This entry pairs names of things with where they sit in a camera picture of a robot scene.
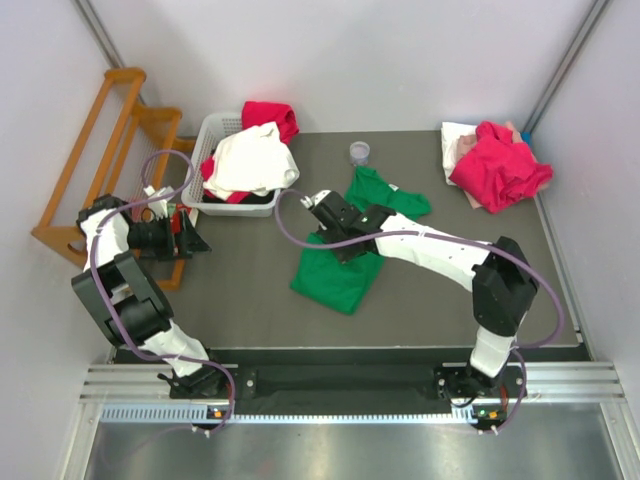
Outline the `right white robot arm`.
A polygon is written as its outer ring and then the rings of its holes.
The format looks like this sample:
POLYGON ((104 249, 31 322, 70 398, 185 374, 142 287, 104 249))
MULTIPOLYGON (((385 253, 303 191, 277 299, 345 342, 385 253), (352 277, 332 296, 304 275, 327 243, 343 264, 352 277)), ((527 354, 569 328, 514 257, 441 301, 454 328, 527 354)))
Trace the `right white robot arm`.
POLYGON ((509 352, 539 288, 525 270, 528 262, 517 242, 502 236, 495 243, 467 245, 390 207, 373 204, 361 210, 332 190, 301 203, 318 220, 322 241, 341 245, 333 250, 339 261, 366 253, 403 260, 471 294, 476 343, 465 370, 440 380, 443 396, 475 400, 502 385, 509 352))

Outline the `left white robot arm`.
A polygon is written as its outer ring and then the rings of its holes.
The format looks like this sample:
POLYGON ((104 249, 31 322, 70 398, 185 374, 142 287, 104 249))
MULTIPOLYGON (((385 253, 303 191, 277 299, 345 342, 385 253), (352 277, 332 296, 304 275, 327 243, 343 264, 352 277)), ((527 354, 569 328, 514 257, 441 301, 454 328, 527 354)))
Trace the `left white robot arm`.
POLYGON ((136 221, 128 204, 104 195, 80 211, 77 225, 85 236, 87 262, 71 285, 99 330, 116 348, 128 347, 144 359, 162 360, 162 375, 176 399, 232 397, 229 373, 214 363, 201 341, 189 336, 143 262, 189 259, 209 251, 188 210, 168 212, 164 203, 136 221))

